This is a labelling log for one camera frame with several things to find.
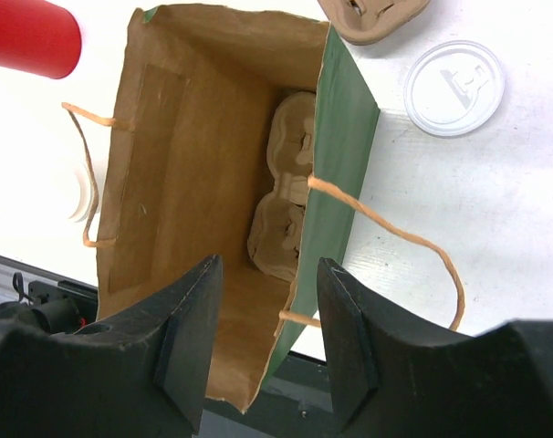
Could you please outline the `flat white plastic lid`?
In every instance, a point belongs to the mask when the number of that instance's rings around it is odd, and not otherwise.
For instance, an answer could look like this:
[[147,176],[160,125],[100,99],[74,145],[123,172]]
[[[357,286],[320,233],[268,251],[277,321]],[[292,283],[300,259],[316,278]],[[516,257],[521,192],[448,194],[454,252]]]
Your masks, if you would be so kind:
[[414,62],[404,83],[404,106],[422,131],[460,137],[496,113],[505,84],[504,70],[490,49],[468,40],[449,41]]

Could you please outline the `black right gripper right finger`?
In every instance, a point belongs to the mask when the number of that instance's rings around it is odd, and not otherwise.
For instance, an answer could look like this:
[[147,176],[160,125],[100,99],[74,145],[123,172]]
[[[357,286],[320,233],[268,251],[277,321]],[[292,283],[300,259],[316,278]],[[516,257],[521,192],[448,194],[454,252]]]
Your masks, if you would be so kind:
[[553,320],[469,337],[321,259],[318,310],[345,437],[553,437]]

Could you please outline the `brown pulp cup carrier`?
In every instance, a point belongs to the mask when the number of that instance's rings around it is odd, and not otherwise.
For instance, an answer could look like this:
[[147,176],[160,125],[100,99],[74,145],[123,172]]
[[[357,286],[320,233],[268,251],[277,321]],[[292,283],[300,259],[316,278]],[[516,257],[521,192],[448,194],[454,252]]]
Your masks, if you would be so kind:
[[316,95],[299,91],[277,107],[266,147],[273,189],[258,203],[247,251],[263,273],[291,282],[297,274],[313,171]]

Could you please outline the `green brown paper bag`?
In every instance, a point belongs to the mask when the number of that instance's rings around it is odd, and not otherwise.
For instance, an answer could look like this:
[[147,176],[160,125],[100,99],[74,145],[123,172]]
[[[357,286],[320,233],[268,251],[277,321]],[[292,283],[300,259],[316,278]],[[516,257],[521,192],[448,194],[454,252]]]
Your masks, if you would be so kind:
[[[247,239],[273,189],[272,119],[316,95],[313,171],[293,281],[252,262]],[[318,261],[341,261],[380,108],[332,24],[282,11],[159,5],[133,12],[99,220],[98,318],[140,302],[210,255],[224,292],[206,396],[246,412],[318,308]]]

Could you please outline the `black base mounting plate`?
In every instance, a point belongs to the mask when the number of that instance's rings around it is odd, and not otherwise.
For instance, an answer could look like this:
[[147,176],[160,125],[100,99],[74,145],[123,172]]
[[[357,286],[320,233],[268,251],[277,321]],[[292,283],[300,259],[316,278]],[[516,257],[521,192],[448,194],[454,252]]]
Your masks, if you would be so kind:
[[0,303],[0,437],[333,437],[324,363],[290,354],[245,414],[205,398],[222,296],[210,256],[97,319],[97,292],[15,272]]

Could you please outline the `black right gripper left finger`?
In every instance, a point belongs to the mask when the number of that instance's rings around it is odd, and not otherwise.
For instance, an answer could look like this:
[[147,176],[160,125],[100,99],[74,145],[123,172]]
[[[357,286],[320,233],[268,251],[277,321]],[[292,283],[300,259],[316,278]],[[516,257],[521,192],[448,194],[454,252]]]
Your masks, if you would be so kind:
[[0,319],[0,437],[196,434],[222,294],[211,255],[73,334]]

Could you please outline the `white paper coffee cup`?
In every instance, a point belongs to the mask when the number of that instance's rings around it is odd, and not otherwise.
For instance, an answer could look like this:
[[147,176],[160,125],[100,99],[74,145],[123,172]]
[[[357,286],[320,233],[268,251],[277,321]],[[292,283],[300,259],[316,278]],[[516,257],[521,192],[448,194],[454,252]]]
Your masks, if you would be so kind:
[[89,170],[84,164],[76,165],[67,177],[68,220],[79,223],[88,218],[99,191],[91,186]]

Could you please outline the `red straw holder cup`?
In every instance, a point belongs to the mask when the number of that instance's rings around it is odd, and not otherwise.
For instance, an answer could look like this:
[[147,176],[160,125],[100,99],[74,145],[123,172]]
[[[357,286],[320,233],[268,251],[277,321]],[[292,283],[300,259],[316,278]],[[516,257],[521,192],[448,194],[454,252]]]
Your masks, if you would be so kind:
[[77,66],[76,18],[48,1],[0,0],[0,67],[61,79]]

